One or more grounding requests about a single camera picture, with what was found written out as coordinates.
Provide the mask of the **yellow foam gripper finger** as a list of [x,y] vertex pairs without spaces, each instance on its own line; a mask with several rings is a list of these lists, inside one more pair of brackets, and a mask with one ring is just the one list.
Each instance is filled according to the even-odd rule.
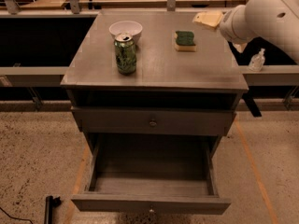
[[221,11],[212,10],[197,13],[192,21],[215,29],[220,24],[222,17],[223,14]]
[[247,46],[247,43],[244,43],[244,44],[236,44],[234,43],[233,46],[235,47],[235,49],[239,52],[239,53],[243,53],[246,46]]

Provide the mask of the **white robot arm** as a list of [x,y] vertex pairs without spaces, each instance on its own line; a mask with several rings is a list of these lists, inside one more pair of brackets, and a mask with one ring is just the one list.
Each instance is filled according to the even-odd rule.
[[249,0],[224,15],[199,12],[192,21],[219,27],[221,35],[235,44],[260,37],[299,63],[299,0]]

